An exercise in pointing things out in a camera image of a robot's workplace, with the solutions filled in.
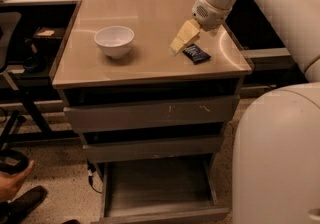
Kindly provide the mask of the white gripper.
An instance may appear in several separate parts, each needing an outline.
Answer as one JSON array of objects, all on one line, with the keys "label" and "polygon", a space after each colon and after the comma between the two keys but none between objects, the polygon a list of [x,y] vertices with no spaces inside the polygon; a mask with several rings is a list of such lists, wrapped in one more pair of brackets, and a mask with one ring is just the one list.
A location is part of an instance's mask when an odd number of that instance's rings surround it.
[{"label": "white gripper", "polygon": [[169,46],[169,53],[176,56],[200,36],[201,29],[216,33],[231,12],[208,3],[207,0],[196,0],[192,7],[193,19],[187,20]]}]

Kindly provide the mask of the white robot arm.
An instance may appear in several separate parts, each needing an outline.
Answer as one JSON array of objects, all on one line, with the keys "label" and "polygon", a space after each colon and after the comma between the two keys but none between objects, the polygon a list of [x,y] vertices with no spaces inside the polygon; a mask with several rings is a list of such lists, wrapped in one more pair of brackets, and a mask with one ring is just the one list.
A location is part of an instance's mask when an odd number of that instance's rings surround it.
[{"label": "white robot arm", "polygon": [[[320,0],[254,0],[286,46],[306,83],[257,98],[235,134],[233,224],[319,224]],[[170,50],[217,28],[235,0],[196,0]]]}]

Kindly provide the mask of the person's bare hand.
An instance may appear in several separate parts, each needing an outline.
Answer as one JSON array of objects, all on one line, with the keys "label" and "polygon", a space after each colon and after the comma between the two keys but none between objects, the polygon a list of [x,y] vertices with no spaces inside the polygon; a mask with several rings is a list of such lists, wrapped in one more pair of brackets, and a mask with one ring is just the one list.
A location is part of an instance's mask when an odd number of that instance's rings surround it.
[{"label": "person's bare hand", "polygon": [[15,174],[0,172],[0,203],[12,200],[17,195],[34,166],[35,162],[31,160],[22,172]]}]

